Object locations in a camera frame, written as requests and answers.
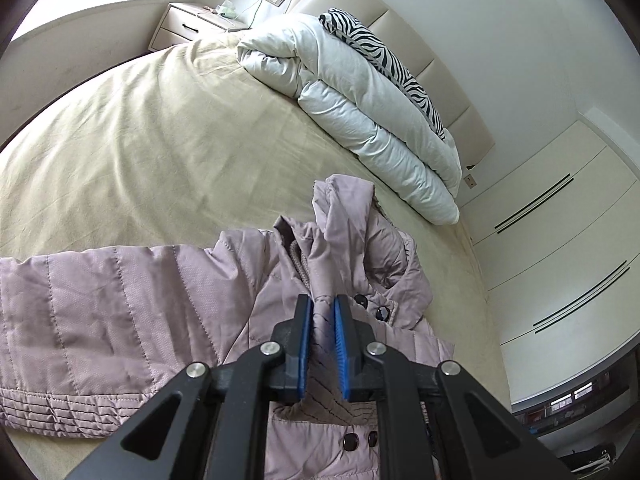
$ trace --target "folded white duvet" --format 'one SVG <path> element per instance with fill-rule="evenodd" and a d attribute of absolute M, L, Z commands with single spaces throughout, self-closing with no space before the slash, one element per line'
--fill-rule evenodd
<path fill-rule="evenodd" d="M 453 224 L 462 170 L 455 143 L 318 19 L 284 14 L 250 30 L 238 59 L 255 78 L 298 100 L 342 146 L 434 224 Z"/>

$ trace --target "power cord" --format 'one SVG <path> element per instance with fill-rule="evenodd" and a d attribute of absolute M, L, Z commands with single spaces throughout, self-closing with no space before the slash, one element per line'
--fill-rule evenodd
<path fill-rule="evenodd" d="M 249 9 L 251 9 L 251 7 L 253 7 L 256 3 L 258 3 L 260 0 L 255 0 L 250 6 L 248 6 L 245 10 L 243 10 L 242 12 L 240 12 L 238 14 L 238 16 L 242 16 L 245 12 L 247 12 Z"/>
<path fill-rule="evenodd" d="M 251 28 L 251 27 L 252 27 L 252 25 L 254 24 L 255 17 L 258 15 L 258 10 L 260 10 L 260 6 L 262 5 L 262 2 L 263 2 L 263 1 L 264 1 L 264 0 L 260 0 L 260 3 L 259 3 L 259 4 L 258 4 L 258 6 L 256 7 L 255 12 L 254 12 L 254 17 L 252 18 L 251 23 L 249 24 L 249 28 Z"/>

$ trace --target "upholstered headboard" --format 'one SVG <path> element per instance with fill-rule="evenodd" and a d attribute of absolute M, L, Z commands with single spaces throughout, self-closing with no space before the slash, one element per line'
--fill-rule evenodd
<path fill-rule="evenodd" d="M 369 27 L 424 87 L 456 140 L 463 169 L 480 162 L 494 138 L 447 67 L 408 23 L 382 0 L 291 0 L 287 12 L 317 16 L 329 7 L 346 10 Z"/>

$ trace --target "beige bed sheet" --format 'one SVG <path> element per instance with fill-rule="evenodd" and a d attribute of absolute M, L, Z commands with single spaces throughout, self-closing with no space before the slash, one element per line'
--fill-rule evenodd
<path fill-rule="evenodd" d="M 462 224 L 436 227 L 295 104 L 249 76 L 239 34 L 196 41 L 94 78 L 42 113 L 2 153 L 0 255 L 115 244 L 212 246 L 225 228 L 314 218 L 313 184 L 372 180 L 414 236 L 434 300 L 426 317 L 505 406 L 502 355 Z M 41 480 L 60 479 L 99 441 L 8 431 Z"/>

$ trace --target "black button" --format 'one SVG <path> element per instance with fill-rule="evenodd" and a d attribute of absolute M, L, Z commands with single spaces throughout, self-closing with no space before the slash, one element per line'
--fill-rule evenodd
<path fill-rule="evenodd" d="M 353 299 L 356 300 L 357 304 L 362 305 L 364 308 L 369 306 L 369 300 L 364 296 L 364 294 L 356 294 Z"/>
<path fill-rule="evenodd" d="M 384 321 L 385 323 L 388 321 L 390 315 L 391 311 L 386 306 L 381 306 L 376 310 L 376 319 Z"/>
<path fill-rule="evenodd" d="M 360 440 L 355 433 L 347 433 L 342 440 L 342 447 L 345 451 L 356 451 Z"/>
<path fill-rule="evenodd" d="M 376 447 L 376 444 L 378 443 L 378 432 L 372 431 L 371 433 L 369 433 L 367 442 L 369 443 L 369 447 Z"/>

